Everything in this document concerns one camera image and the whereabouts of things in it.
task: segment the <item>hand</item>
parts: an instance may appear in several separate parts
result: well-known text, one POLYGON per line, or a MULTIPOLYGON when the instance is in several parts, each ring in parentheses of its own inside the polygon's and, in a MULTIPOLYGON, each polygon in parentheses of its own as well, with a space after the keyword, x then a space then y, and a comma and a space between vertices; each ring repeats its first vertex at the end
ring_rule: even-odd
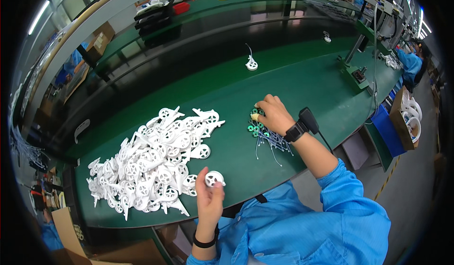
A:
POLYGON ((255 107, 261 108, 265 112, 265 116, 258 116, 258 121, 282 136, 285 136, 287 130, 296 123, 278 96, 273 97, 268 94, 264 100, 256 103, 255 107))
POLYGON ((223 185, 220 182, 216 182, 214 187, 208 187, 205 184, 205 175, 207 173, 208 167, 204 167, 196 179, 197 211, 199 225, 209 231, 213 230, 214 233, 216 225, 223 214, 225 193, 223 185))
POLYGON ((52 221, 52 215, 49 213, 49 211, 47 209, 44 209, 43 211, 44 213, 44 218, 46 219, 46 223, 50 223, 50 221, 52 221))

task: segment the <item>gray floor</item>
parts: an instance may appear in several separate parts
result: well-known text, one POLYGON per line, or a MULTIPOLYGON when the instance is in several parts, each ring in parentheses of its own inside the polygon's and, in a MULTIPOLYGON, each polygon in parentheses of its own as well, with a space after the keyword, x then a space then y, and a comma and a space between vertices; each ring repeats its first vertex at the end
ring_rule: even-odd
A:
MULTIPOLYGON (((416 87, 414 96, 423 111, 419 146, 400 156, 393 175, 377 198, 391 220, 385 265, 395 264, 402 253, 412 246, 430 214, 438 127, 427 73, 416 87)), ((396 158, 386 173, 382 168, 355 172, 364 185, 365 197, 374 199, 395 161, 396 158)), ((316 211, 322 210, 321 189, 309 171, 292 178, 292 182, 303 204, 316 211)))

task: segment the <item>green workbench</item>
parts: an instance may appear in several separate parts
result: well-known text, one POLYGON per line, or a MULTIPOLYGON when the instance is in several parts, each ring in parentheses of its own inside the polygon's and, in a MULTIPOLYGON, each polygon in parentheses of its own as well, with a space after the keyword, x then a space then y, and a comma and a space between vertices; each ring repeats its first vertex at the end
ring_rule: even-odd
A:
MULTIPOLYGON (((131 138, 140 125, 157 115, 163 107, 175 108, 186 116, 195 115, 192 108, 214 109, 225 124, 216 128, 210 138, 204 139, 211 149, 205 159, 191 159, 189 173, 197 174, 204 166, 224 175, 224 206, 230 206, 265 192, 288 180, 306 166, 298 155, 275 152, 278 166, 270 148, 265 144, 258 148, 255 157, 256 138, 247 131, 249 113, 253 104, 267 93, 278 95, 287 110, 296 116, 308 106, 318 120, 320 130, 332 147, 339 145, 361 126, 368 115, 371 96, 367 91, 355 94, 342 80, 338 70, 338 55, 345 56, 354 38, 333 39, 296 43, 288 46, 260 51, 254 54, 259 68, 248 71, 245 57, 227 61, 200 71, 189 77, 142 98, 103 124, 80 137, 69 154, 80 157, 80 166, 75 170, 77 195, 82 217, 88 226, 94 227, 141 227, 177 222, 197 215, 196 198, 181 195, 190 217, 180 214, 178 209, 169 208, 168 215, 162 210, 144 213, 130 209, 128 221, 107 205, 106 200, 98 201, 93 207, 86 178, 87 165, 101 157, 101 161, 114 156, 125 137, 131 138)), ((373 78, 372 48, 356 53, 351 64, 366 65, 370 71, 366 77, 373 78)), ((397 82, 401 71, 393 70, 377 61, 376 82, 378 102, 397 82)))
MULTIPOLYGON (((156 35, 162 34, 164 31, 170 30, 176 26, 179 26, 184 23, 188 23, 194 21, 196 19, 218 14, 225 11, 231 11, 238 8, 246 8, 246 7, 253 7, 254 5, 251 4, 252 2, 256 2, 256 5, 261 5, 259 2, 270 2, 273 0, 197 0, 194 2, 189 2, 191 7, 188 12, 184 12, 180 15, 177 15, 173 18, 173 22, 171 25, 157 30, 156 32, 147 35, 144 37, 144 40, 151 39, 156 35)), ((329 3, 327 0, 313 0, 319 1, 324 3, 329 3)), ((353 11, 359 11, 357 7, 352 5, 346 1, 339 1, 338 3, 334 3, 333 5, 353 11)), ((129 28, 122 34, 116 36, 106 47, 106 50, 102 56, 102 58, 98 61, 98 66, 96 71, 103 69, 106 65, 108 65, 109 59, 121 51, 123 48, 127 47, 131 43, 137 41, 138 39, 142 38, 139 35, 139 31, 136 30, 134 27, 129 28)))

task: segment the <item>pile of white plastic parts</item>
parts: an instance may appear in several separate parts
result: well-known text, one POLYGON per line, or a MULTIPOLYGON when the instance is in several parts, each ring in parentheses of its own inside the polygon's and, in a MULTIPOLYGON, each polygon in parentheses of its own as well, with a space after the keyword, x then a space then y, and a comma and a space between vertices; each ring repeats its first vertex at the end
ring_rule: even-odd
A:
POLYGON ((404 118, 412 142, 416 143, 416 141, 421 136, 421 120, 423 119, 423 112, 419 107, 419 104, 415 101, 415 98, 410 96, 410 92, 408 92, 407 90, 405 90, 402 95, 400 114, 404 118), (414 128, 418 129, 416 135, 413 134, 414 128))
POLYGON ((131 207, 146 213, 162 208, 166 214, 172 207, 189 216, 179 195, 197 195, 197 175, 188 173, 186 163, 210 155, 203 138, 210 137, 225 121, 219 121, 214 110, 200 109, 192 109, 198 116, 176 120, 184 116, 179 108, 161 109, 130 141, 123 140, 115 157, 104 163, 97 158, 88 165, 94 177, 87 182, 95 207, 98 200, 106 199, 111 208, 124 213, 125 220, 131 207))

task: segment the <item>black wrist strap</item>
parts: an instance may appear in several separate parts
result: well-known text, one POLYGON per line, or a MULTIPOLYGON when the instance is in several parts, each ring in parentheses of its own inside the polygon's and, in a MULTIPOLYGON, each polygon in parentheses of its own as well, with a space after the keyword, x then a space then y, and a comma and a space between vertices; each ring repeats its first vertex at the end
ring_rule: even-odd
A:
POLYGON ((284 136, 284 139, 287 142, 295 142, 298 140, 301 136, 303 136, 304 132, 308 132, 309 129, 304 125, 303 122, 298 120, 292 127, 290 127, 286 135, 284 136))
POLYGON ((218 225, 216 225, 216 229, 214 230, 214 239, 208 243, 203 243, 203 242, 200 242, 196 239, 196 232, 197 230, 194 232, 194 235, 192 236, 192 241, 194 242, 195 245, 197 245, 197 247, 200 247, 200 248, 210 248, 212 247, 216 241, 218 240, 218 235, 219 235, 219 228, 218 228, 218 225))

